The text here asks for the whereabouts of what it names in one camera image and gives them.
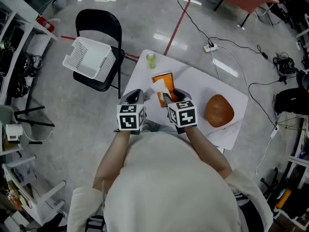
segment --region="white container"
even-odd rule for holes
[[[65,7],[67,7],[68,3],[67,3],[67,0],[54,0],[53,5],[56,8],[63,10]]]
[[[63,66],[100,82],[105,82],[116,61],[110,45],[83,37],[76,38],[70,52]]]
[[[8,141],[16,141],[23,134],[23,127],[21,124],[6,124],[5,133]]]

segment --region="plug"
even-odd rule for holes
[[[262,56],[265,58],[265,59],[268,59],[268,56],[265,52],[261,52]]]
[[[286,76],[281,76],[281,77],[279,78],[279,82],[284,82],[284,84],[287,85]]]

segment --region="concrete floor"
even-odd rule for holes
[[[294,32],[288,25],[280,23],[271,26],[265,17],[264,22],[252,14],[245,24],[245,30],[237,26],[246,12],[223,3],[214,12],[214,4],[207,0],[197,0],[198,5],[191,3],[188,13],[194,22],[209,36],[229,39],[242,46],[256,49],[259,44],[270,59],[275,53],[285,51],[295,61],[296,67],[302,69],[302,53],[296,47]],[[122,48],[139,56],[143,49],[152,49],[163,54],[168,41],[182,14],[177,0],[117,0],[95,2],[95,0],[68,0],[69,5],[57,12],[48,7],[44,15],[47,18],[58,18],[54,21],[55,34],[76,37],[75,18],[83,9],[101,9],[114,14],[122,26]],[[81,36],[96,40],[105,40],[100,33],[86,32]],[[240,49],[228,42],[214,43],[227,47],[239,60],[246,73],[248,83],[270,83],[278,79],[272,64],[260,54],[248,49]],[[35,170],[52,185],[65,180],[67,185],[58,197],[66,201],[65,210],[69,209],[72,191],[81,186],[91,186],[98,164],[111,143],[117,128],[115,106],[118,104],[117,90],[110,88],[107,92],[97,92],[76,82],[72,71],[62,66],[71,40],[59,38],[47,50],[43,67],[37,84],[32,90],[30,107],[42,104],[46,106],[44,116],[55,125],[54,133],[43,145],[30,145],[27,150],[37,156]],[[197,31],[185,15],[175,35],[167,56],[196,67],[217,77],[211,54],[206,54],[203,46],[207,39]],[[248,95],[241,69],[233,57],[224,49],[215,51],[216,59],[230,66],[238,77],[219,69],[221,81]],[[122,64],[122,91],[129,80],[135,63],[125,59]],[[275,83],[269,86],[252,87],[253,96],[260,101],[273,121],[275,121],[272,100],[278,92],[296,87],[295,79],[289,79],[288,85]],[[32,114],[36,119],[41,114]],[[282,114],[281,120],[294,117],[294,114]],[[224,155],[233,168],[242,168],[251,176],[258,162],[264,155],[269,135],[273,126],[267,117],[250,102],[234,145]],[[50,128],[34,127],[33,134],[37,139],[48,135]],[[266,157],[253,179],[257,183],[267,176],[271,169],[278,167],[283,171],[287,164],[287,155],[291,152],[297,131],[282,130],[270,142]]]

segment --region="small bottle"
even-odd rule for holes
[[[154,52],[149,52],[146,56],[146,59],[149,69],[153,69],[156,67],[156,56]]]

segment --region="white plastic basket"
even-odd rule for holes
[[[77,37],[62,64],[81,75],[105,82],[116,58],[110,45]]]

